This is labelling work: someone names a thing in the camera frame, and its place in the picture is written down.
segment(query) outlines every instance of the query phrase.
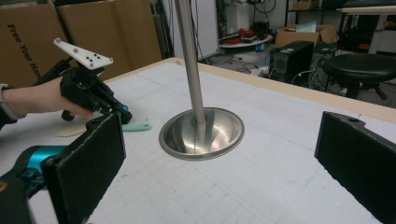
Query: metal pole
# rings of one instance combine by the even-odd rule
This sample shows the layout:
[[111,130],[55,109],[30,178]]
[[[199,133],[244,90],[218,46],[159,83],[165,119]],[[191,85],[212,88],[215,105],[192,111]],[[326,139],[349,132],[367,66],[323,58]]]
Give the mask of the metal pole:
[[192,16],[189,0],[176,0],[177,19],[180,30],[181,45],[186,62],[187,79],[189,81],[192,114],[197,124],[205,123],[204,104],[198,73],[196,45],[192,30]]

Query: motion capture marker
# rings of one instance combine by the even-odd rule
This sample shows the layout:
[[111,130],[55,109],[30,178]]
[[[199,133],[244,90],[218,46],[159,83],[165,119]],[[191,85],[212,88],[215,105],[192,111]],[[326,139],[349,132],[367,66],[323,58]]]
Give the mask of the motion capture marker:
[[104,67],[113,63],[112,58],[107,58],[106,56],[100,55],[98,53],[65,43],[61,40],[61,38],[56,38],[53,43],[90,70]]

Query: shelf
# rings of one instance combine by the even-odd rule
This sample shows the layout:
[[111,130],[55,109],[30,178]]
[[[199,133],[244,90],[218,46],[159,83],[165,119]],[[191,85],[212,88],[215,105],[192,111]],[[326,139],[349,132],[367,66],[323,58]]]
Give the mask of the shelf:
[[219,47],[224,48],[224,49],[236,49],[236,48],[243,48],[243,47],[249,47],[249,46],[255,46],[255,45],[260,45],[262,43],[265,43],[269,41],[272,38],[271,35],[268,35],[265,37],[264,40],[255,40],[253,43],[239,43],[239,44],[234,44],[234,45],[219,45]]
[[318,7],[318,8],[304,9],[304,10],[294,10],[294,9],[288,10],[288,12],[304,12],[304,11],[335,11],[335,9]]

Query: table surface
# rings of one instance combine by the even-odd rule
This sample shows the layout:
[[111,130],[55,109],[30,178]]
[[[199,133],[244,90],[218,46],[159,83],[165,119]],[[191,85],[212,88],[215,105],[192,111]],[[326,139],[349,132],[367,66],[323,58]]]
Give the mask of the table surface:
[[[160,146],[173,116],[191,109],[184,62],[168,59],[107,83],[152,129],[124,133],[127,158],[88,223],[379,223],[314,158],[323,111],[366,122],[396,142],[396,111],[199,64],[204,106],[244,121],[241,143],[207,161],[183,161]],[[31,146],[65,146],[61,112],[29,115],[0,132],[0,174]],[[50,196],[30,200],[37,223],[56,223]]]

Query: metal rack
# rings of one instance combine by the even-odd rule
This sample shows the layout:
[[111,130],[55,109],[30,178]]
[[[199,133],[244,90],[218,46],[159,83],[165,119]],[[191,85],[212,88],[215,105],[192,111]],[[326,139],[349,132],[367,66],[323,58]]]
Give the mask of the metal rack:
[[288,15],[290,12],[296,13],[296,24],[298,24],[299,14],[302,12],[321,12],[320,24],[322,24],[324,12],[325,11],[334,11],[334,9],[327,9],[327,8],[321,8],[321,7],[311,8],[311,9],[307,9],[307,10],[294,10],[294,9],[290,9],[289,3],[290,3],[290,1],[287,0],[286,1],[286,11],[285,11],[285,27],[288,26]]

